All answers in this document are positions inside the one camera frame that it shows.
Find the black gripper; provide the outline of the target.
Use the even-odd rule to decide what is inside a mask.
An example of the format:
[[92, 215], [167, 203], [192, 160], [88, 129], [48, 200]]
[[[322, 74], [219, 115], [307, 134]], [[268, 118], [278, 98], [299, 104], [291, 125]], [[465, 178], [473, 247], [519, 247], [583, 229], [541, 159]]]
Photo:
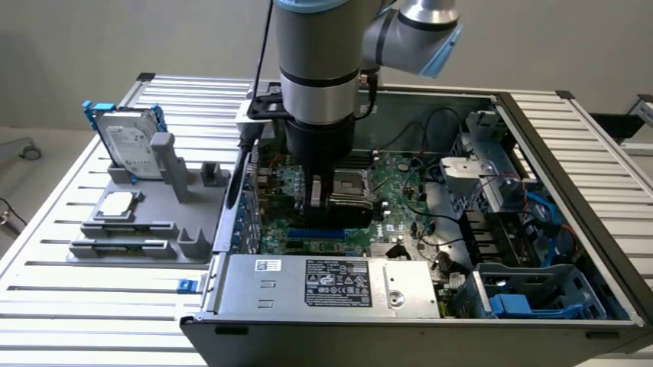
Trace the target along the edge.
[[335, 164], [352, 150], [354, 132], [351, 116], [326, 125], [287, 121], [287, 149], [303, 170], [306, 209], [327, 208]]

